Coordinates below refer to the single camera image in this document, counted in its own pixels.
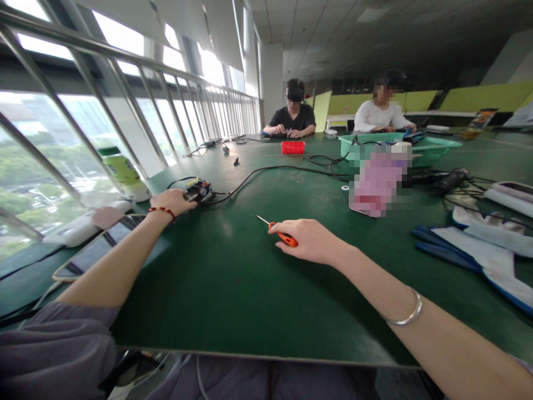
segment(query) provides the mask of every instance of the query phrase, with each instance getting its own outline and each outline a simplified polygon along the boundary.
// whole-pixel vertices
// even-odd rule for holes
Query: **black shirt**
[[[287,107],[283,107],[274,113],[274,116],[268,125],[275,127],[280,124],[283,124],[287,130],[296,129],[297,131],[303,131],[310,125],[316,126],[315,114],[313,113],[313,109],[310,105],[301,104],[300,112],[293,120],[290,117]]]

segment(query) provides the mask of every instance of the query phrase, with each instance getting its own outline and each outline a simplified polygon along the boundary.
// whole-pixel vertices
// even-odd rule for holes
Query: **orange screwdriver handle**
[[[270,228],[275,225],[276,223],[275,222],[270,222],[268,224],[268,230],[270,230]],[[296,247],[298,245],[298,242],[296,241],[295,238],[293,238],[291,235],[289,234],[286,234],[286,233],[280,233],[278,232],[278,236],[281,238],[282,241],[284,241],[286,244],[288,244],[289,246],[291,247]]]

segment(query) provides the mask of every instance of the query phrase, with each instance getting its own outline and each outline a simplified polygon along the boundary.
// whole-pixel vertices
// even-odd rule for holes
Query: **screwdriver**
[[[268,229],[270,230],[270,228],[272,226],[274,226],[276,223],[275,222],[268,222],[264,219],[262,219],[261,217],[259,217],[258,215],[256,215],[256,217],[258,217],[261,221],[263,221],[264,223],[266,223],[268,225]],[[296,247],[298,245],[298,242],[296,241],[295,238],[293,238],[291,235],[289,234],[286,234],[286,233],[280,233],[278,232],[278,236],[286,243],[288,244],[289,246],[291,247]]]

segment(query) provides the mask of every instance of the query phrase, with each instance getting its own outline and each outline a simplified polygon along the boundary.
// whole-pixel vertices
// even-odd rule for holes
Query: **red beaded bracelet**
[[[152,208],[149,208],[148,209],[148,212],[152,212],[152,211],[165,211],[165,212],[168,212],[171,216],[172,216],[172,222],[174,222],[176,220],[176,216],[174,215],[174,213],[172,212],[172,210],[170,208],[167,208],[167,207],[152,207]]]

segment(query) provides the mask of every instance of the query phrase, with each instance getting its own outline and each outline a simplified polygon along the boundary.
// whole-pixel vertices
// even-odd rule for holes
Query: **tablet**
[[[110,229],[96,236],[95,239],[81,249],[74,257],[56,270],[52,278],[60,282],[74,282],[109,253],[113,247],[124,240],[145,217],[145,215],[138,214],[124,216]]]

